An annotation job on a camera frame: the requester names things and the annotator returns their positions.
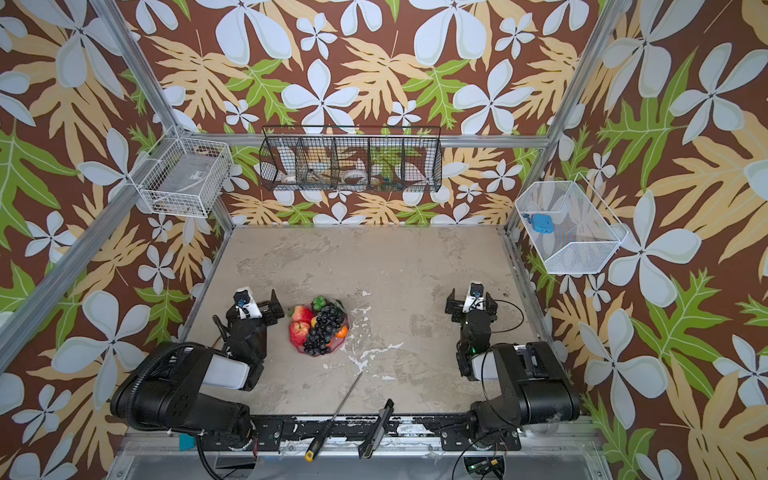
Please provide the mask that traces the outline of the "dark purple mangosteen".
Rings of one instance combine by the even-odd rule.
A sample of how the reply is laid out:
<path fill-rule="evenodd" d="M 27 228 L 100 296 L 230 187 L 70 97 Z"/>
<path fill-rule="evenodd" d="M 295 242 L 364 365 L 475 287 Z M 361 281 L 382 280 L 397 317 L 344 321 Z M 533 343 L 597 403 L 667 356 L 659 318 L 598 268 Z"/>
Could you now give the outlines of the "dark purple mangosteen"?
<path fill-rule="evenodd" d="M 327 300 L 324 296 L 317 296 L 312 301 L 312 309 L 315 312 L 321 311 L 323 308 L 325 308 L 327 305 Z"/>

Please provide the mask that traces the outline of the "red apple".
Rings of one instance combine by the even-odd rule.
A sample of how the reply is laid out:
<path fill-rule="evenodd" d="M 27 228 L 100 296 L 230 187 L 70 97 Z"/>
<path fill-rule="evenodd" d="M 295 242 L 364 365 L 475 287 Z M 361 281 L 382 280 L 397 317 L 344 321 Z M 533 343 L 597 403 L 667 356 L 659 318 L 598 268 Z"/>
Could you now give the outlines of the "red apple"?
<path fill-rule="evenodd" d="M 289 326 L 289 340 L 296 347 L 303 347 L 310 331 L 311 325 L 305 321 L 292 321 Z"/>

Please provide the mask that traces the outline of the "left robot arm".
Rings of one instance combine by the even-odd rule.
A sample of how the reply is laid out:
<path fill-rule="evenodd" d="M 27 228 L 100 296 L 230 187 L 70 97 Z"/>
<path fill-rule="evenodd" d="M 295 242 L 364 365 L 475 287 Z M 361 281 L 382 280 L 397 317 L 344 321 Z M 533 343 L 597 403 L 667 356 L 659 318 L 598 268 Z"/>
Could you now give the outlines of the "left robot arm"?
<path fill-rule="evenodd" d="M 201 392 L 204 386 L 251 391 L 264 371 L 267 329 L 285 317 L 274 291 L 254 300 L 248 287 L 237 290 L 225 318 L 212 321 L 221 348 L 195 342 L 164 342 L 118 387 L 110 412 L 138 431 L 171 431 L 208 437 L 227 447 L 252 437 L 250 409 Z"/>

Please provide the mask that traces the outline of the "red strawberry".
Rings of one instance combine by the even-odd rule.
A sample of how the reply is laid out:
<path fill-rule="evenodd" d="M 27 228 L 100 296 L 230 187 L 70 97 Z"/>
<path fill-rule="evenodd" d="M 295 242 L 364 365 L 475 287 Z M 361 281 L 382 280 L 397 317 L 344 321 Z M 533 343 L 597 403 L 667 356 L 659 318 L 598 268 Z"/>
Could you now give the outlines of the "red strawberry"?
<path fill-rule="evenodd" d="M 304 322 L 310 324 L 315 314 L 311 307 L 298 305 L 293 309 L 291 320 L 294 322 Z"/>

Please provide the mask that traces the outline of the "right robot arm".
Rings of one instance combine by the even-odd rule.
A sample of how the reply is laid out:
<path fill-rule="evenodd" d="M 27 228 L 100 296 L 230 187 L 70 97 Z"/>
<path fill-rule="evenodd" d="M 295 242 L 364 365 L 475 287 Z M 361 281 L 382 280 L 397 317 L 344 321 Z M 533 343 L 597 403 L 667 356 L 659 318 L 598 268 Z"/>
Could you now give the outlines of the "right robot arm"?
<path fill-rule="evenodd" d="M 512 436 L 525 425 L 578 419 L 580 399 L 547 342 L 491 343 L 499 303 L 481 284 L 472 283 L 464 298 L 452 291 L 445 304 L 445 312 L 459 325 L 456 360 L 461 376 L 499 382 L 498 396 L 490 398 L 482 387 L 483 399 L 470 407 L 472 439 Z"/>

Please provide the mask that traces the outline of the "black grape bunch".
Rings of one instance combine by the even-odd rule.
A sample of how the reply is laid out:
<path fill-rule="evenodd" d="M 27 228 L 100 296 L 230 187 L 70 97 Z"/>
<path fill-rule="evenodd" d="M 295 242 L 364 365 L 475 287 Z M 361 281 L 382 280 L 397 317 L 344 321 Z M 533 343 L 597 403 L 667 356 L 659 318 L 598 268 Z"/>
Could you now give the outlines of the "black grape bunch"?
<path fill-rule="evenodd" d="M 335 345 L 343 340 L 336 338 L 335 333 L 347 325 L 347 315 L 336 303 L 329 303 L 314 318 L 308 338 L 303 346 L 304 352 L 310 356 L 321 356 L 333 351 Z"/>

